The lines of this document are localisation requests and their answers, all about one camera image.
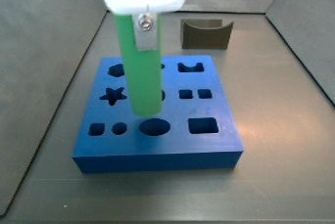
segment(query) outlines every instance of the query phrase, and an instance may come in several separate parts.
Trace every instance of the star-shaped hole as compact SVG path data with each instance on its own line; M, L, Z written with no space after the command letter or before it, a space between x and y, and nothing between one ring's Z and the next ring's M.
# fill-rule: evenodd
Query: star-shaped hole
M124 87L120 87L118 89L112 89L112 88L106 88L106 95L103 95L99 100L106 100L108 101L108 105L114 106L115 103L119 100L124 100L127 99L127 96L122 94Z

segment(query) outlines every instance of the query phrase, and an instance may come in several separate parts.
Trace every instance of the metal table surface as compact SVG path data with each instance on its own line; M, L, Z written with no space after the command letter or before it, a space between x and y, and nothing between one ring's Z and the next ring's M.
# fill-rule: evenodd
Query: metal table surface
M182 50L181 19L233 21L227 50ZM265 16L175 13L162 26L162 55L213 58L245 145L236 169L80 174L71 152L95 69L119 56L107 14L2 220L335 221L335 111Z

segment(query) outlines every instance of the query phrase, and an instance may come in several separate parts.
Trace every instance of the circular hole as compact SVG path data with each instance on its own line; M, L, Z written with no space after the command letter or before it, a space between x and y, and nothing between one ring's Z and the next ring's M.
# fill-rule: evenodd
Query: circular hole
M122 135L127 131L127 125L123 122L114 124L111 131L115 135Z
M148 136L163 135L170 130L170 123L160 118L144 120L139 125L139 131Z

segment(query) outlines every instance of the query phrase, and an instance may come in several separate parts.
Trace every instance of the square hole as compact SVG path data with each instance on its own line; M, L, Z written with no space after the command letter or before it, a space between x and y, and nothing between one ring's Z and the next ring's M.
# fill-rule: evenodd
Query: square hole
M197 94L201 99L210 99L211 98L211 92L209 89L197 89Z
M194 97L193 90L182 89L179 90L179 98L181 99L191 99Z
M215 118L189 118L189 131L191 134L218 133Z
M103 123L92 123L88 127L88 135L99 136L104 132L104 124Z

